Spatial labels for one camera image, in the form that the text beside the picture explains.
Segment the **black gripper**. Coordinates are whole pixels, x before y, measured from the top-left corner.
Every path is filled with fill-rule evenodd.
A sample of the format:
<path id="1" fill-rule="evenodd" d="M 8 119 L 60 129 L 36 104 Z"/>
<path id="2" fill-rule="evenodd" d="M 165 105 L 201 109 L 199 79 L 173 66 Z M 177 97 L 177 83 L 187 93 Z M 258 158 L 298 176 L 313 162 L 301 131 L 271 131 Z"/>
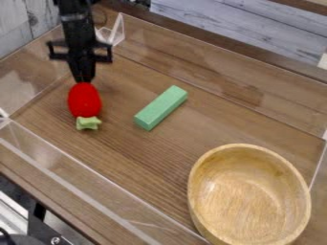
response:
<path id="1" fill-rule="evenodd" d="M 96 62 L 111 62 L 111 45 L 96 39 L 94 21 L 63 22 L 64 38 L 46 43 L 51 59 L 68 60 L 75 82 L 91 82 L 96 75 Z M 84 61 L 83 75 L 76 61 Z"/>

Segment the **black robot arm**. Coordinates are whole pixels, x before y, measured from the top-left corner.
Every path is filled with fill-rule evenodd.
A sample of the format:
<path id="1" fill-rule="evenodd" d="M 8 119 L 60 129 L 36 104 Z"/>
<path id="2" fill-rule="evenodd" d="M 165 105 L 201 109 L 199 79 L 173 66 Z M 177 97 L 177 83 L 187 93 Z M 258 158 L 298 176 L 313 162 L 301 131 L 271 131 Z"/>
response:
<path id="1" fill-rule="evenodd" d="M 112 62 L 112 45 L 96 38 L 92 5 L 100 0 L 52 0 L 59 8 L 64 38 L 46 43 L 48 57 L 64 60 L 76 83 L 92 82 L 96 63 Z"/>

